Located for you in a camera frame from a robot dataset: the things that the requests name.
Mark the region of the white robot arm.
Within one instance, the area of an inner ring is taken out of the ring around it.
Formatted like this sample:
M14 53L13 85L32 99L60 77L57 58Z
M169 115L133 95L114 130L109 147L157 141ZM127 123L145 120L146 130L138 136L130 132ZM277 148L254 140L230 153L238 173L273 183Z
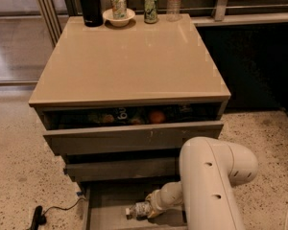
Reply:
M207 137L186 141L180 150L180 181L165 184L146 199L154 218L182 204L188 230L245 230L232 188L257 175L253 152Z

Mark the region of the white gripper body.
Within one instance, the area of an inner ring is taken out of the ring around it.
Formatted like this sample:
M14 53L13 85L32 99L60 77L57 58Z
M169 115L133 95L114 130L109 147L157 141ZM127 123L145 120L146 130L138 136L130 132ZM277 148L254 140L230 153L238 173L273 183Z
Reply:
M153 212L161 214L166 211L166 208L162 205L160 190L155 190L150 194L150 204L152 206Z

